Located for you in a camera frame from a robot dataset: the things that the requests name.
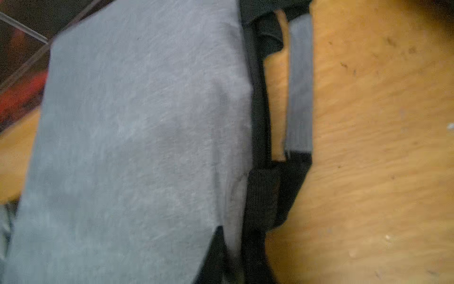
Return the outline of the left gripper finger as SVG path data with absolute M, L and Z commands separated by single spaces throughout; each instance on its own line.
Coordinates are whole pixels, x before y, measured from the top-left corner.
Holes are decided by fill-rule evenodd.
M 233 284 L 232 250 L 226 242 L 224 227 L 216 227 L 194 284 Z

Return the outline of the grey laptop bag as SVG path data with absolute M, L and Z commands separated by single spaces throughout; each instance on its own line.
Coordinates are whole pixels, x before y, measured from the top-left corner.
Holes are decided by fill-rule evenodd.
M 193 284 L 216 227 L 234 284 L 312 164 L 309 1 L 114 1 L 50 49 L 4 284 Z
M 17 216 L 18 200 L 1 205 L 1 265 L 6 260 L 7 251 Z

